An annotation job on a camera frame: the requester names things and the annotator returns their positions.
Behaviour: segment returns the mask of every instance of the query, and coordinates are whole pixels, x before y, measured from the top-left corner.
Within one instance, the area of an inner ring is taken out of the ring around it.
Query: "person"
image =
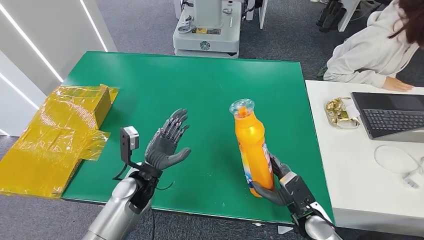
[[[324,81],[370,84],[407,92],[396,78],[424,48],[424,0],[394,0],[369,16],[367,27],[334,49]]]

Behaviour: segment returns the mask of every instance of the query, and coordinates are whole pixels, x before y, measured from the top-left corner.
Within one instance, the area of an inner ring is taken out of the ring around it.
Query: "laptop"
[[[372,140],[424,143],[424,95],[352,92]]]

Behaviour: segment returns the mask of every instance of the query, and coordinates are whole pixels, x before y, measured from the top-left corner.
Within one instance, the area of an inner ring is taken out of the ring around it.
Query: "sleeve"
[[[378,61],[378,51],[369,50],[363,44],[357,45],[336,59],[327,63],[328,70],[324,75],[325,81],[370,84],[381,88],[386,81],[386,76],[366,69],[373,61]]]

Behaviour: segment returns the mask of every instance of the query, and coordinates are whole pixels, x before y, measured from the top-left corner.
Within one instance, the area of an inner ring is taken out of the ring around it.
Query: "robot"
[[[131,161],[132,151],[139,148],[139,134],[133,126],[120,129],[121,159],[129,165],[124,179],[114,188],[103,210],[88,228],[83,240],[124,240],[137,221],[151,207],[151,199],[163,170],[185,160],[188,147],[175,153],[178,142],[189,125],[187,109],[176,110],[157,130],[147,145],[145,161]],[[253,182],[256,192],[265,199],[287,206],[298,232],[308,239],[341,240],[336,227],[324,209],[316,202],[302,177],[292,172],[286,164],[270,153],[272,170],[279,179],[280,188],[269,190]]]

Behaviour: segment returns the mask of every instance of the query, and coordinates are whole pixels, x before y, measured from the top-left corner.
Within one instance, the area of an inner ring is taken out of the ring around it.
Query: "led light strip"
[[[19,95],[21,95],[29,104],[31,104],[37,110],[40,109],[31,99],[29,99],[21,90],[19,90],[11,81],[9,81],[1,72],[0,79],[3,79],[9,86],[11,86]]]
[[[34,43],[30,40],[30,38],[25,34],[25,32],[19,27],[19,25],[15,22],[12,16],[6,11],[3,5],[0,3],[0,11],[4,14],[4,16],[9,20],[9,22],[14,26],[14,28],[19,32],[19,34],[25,39],[25,41],[31,46],[32,50],[39,56],[39,58],[44,62],[44,64],[50,69],[50,71],[56,76],[56,78],[63,83],[64,80],[59,75],[59,73],[53,68],[50,62],[43,56],[40,50],[34,45]]]
[[[1,130],[1,129],[0,129],[0,133],[4,134],[4,135],[6,135],[6,136],[10,136],[10,135],[9,135],[9,133],[7,133],[7,132],[5,132],[5,131],[3,131],[3,130]]]
[[[101,45],[102,45],[102,46],[103,46],[103,48],[104,48],[104,51],[105,51],[105,52],[109,52],[109,51],[108,51],[108,49],[106,48],[105,42],[104,42],[104,41],[103,41],[103,39],[102,39],[102,36],[100,36],[100,33],[99,33],[99,31],[97,30],[96,25],[94,24],[94,21],[93,21],[93,19],[92,19],[92,16],[91,16],[91,15],[90,15],[90,13],[89,13],[89,10],[88,10],[88,9],[87,9],[87,7],[86,7],[86,4],[84,3],[84,1],[83,1],[83,0],[79,0],[79,2],[81,2],[82,7],[84,8],[85,14],[87,14],[87,17],[88,17],[88,19],[90,20],[90,23],[91,23],[91,25],[93,26],[93,29],[94,29],[94,31],[95,31],[95,34],[97,34],[97,37],[98,37],[98,39],[100,40],[100,43],[101,43]]]

